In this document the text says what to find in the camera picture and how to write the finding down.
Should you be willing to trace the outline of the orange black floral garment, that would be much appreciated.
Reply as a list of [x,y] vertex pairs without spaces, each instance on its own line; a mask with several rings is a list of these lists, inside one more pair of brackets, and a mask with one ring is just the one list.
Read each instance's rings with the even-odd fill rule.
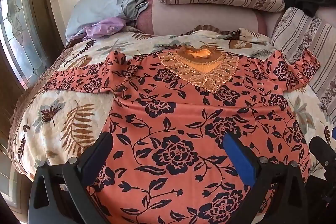
[[45,88],[112,93],[102,127],[113,147],[89,192],[112,223],[226,223],[248,193],[223,149],[231,132],[258,156],[298,163],[305,137],[285,92],[319,69],[310,50],[289,64],[178,48],[127,59],[121,52],[55,73]]

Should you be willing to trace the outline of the cream leaf pattern blanket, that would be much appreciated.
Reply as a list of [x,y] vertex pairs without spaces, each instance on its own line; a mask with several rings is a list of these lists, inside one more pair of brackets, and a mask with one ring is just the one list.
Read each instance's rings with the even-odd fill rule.
[[55,63],[18,99],[11,118],[8,152],[19,173],[33,178],[39,161],[61,164],[82,153],[83,140],[92,144],[108,116],[113,94],[89,94],[44,89],[52,73],[103,62],[112,52],[127,59],[156,53],[165,46],[217,46],[221,50],[264,58],[273,47],[266,41],[231,43],[219,30],[199,30],[182,36],[120,32],[86,39],[67,48]]

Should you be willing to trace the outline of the stained glass window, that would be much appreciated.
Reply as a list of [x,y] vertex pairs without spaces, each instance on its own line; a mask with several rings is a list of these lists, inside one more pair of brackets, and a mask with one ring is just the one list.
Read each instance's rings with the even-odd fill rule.
[[32,87],[51,65],[39,39],[29,0],[1,0],[1,45],[24,89]]

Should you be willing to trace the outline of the purple floral cloth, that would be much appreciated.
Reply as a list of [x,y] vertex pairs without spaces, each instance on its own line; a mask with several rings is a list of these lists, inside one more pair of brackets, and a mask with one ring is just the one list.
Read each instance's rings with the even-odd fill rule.
[[103,36],[111,36],[121,31],[126,26],[126,20],[116,17],[101,20],[95,24],[87,24],[80,28],[70,39],[91,38],[97,39]]

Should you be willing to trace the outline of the pink mauve large pillow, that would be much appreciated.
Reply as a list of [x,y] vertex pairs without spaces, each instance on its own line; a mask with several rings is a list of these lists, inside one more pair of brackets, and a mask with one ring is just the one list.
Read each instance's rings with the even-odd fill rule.
[[226,5],[165,5],[148,0],[148,7],[135,21],[136,28],[152,35],[180,35],[197,26],[211,25],[221,31],[245,28],[266,35],[263,16],[252,9]]

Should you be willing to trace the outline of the grey blue pillow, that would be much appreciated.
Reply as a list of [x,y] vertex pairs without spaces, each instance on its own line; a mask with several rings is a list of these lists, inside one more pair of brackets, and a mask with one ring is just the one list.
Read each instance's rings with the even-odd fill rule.
[[71,12],[66,38],[69,40],[85,26],[111,17],[134,21],[148,5],[147,0],[80,0]]

